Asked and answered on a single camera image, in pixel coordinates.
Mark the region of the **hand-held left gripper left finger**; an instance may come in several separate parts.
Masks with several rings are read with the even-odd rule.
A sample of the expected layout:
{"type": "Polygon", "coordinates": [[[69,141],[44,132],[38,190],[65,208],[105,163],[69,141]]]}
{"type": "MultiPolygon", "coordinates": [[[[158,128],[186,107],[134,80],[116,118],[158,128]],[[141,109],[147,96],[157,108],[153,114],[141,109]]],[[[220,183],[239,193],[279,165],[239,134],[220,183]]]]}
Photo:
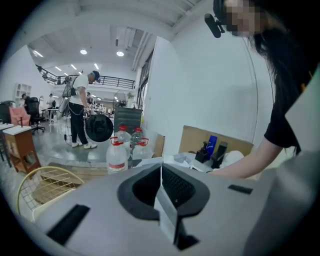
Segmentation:
{"type": "Polygon", "coordinates": [[[158,221],[137,219],[119,203],[120,184],[147,168],[149,165],[86,182],[46,209],[35,225],[47,234],[75,205],[83,205],[89,211],[66,242],[67,249],[85,256],[178,255],[158,221]]]}

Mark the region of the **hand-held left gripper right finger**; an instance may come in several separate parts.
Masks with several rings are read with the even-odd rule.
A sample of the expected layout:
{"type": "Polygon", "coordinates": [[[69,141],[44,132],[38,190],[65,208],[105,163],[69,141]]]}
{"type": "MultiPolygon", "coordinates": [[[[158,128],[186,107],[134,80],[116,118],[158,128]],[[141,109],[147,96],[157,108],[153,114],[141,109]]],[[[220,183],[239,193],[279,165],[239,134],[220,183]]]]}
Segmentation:
{"type": "Polygon", "coordinates": [[[234,179],[162,164],[162,231],[179,255],[207,255],[223,232],[248,235],[268,197],[272,170],[234,179]]]}

